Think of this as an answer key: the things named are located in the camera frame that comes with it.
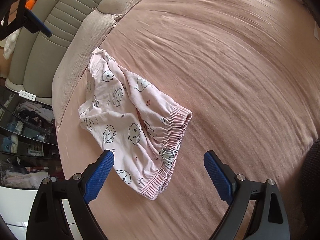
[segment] power strip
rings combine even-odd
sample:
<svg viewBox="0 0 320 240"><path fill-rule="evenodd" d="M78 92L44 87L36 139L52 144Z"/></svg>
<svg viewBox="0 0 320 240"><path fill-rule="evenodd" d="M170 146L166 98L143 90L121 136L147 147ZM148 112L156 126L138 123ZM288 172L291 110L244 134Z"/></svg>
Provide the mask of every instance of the power strip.
<svg viewBox="0 0 320 240"><path fill-rule="evenodd" d="M31 101L35 101L36 100L36 96L35 95L30 94L28 92L25 92L23 90L20 90L19 96L21 96L22 98L29 99Z"/></svg>

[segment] glass cabinet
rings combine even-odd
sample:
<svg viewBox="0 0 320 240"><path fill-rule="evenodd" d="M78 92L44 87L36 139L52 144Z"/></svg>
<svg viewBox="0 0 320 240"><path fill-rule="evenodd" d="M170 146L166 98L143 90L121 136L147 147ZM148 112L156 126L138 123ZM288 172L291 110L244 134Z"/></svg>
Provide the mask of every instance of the glass cabinet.
<svg viewBox="0 0 320 240"><path fill-rule="evenodd" d="M0 186L38 189L64 180L50 106L0 87Z"/></svg>

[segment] pink shorts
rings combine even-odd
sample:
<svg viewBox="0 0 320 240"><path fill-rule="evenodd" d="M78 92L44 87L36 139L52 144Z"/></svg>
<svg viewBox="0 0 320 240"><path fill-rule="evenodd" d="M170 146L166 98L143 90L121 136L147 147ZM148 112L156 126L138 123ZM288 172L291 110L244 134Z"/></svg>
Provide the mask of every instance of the pink shorts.
<svg viewBox="0 0 320 240"><path fill-rule="evenodd" d="M114 169L154 200L172 176L191 112L96 48L88 65L81 127L114 153Z"/></svg>

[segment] clothing item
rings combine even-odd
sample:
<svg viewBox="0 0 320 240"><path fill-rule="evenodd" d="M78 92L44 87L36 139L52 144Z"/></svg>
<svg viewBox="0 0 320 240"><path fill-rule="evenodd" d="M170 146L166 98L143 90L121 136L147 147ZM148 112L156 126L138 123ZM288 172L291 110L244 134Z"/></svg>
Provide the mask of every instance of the clothing item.
<svg viewBox="0 0 320 240"><path fill-rule="evenodd" d="M23 188L36 188L38 189L42 180L48 178L49 175L46 171L28 173L28 174L12 174L7 173L7 178L4 184L11 187L23 187Z"/></svg>
<svg viewBox="0 0 320 240"><path fill-rule="evenodd" d="M28 110L29 112L36 112L38 116L45 119L48 123L51 123L51 120L54 119L52 110L46 109L38 103L24 101L23 103L19 104L16 108L17 112L22 112L23 110Z"/></svg>
<svg viewBox="0 0 320 240"><path fill-rule="evenodd" d="M81 127L114 153L120 178L153 200L172 176L191 119L188 109L96 48L88 65Z"/></svg>
<svg viewBox="0 0 320 240"><path fill-rule="evenodd" d="M9 34L9 36L7 37L4 45L4 52L3 52L4 59L9 59L10 55L13 53L14 47L16 46L17 39L21 29L22 28L19 28L18 30Z"/></svg>

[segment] pink blanket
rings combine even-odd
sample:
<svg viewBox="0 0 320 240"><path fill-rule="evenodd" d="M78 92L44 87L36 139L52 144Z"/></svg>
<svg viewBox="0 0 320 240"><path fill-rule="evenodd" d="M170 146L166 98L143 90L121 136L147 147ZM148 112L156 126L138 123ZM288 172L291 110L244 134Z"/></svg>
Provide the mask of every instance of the pink blanket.
<svg viewBox="0 0 320 240"><path fill-rule="evenodd" d="M203 166L210 149L251 180L275 179L292 239L299 237L300 168L320 131L313 30L312 16L295 0L143 0L119 21L100 47L193 117L171 182L155 201L111 171L90 203L110 240L207 240L227 209ZM83 76L58 131L66 177L101 154L80 128L85 85Z"/></svg>

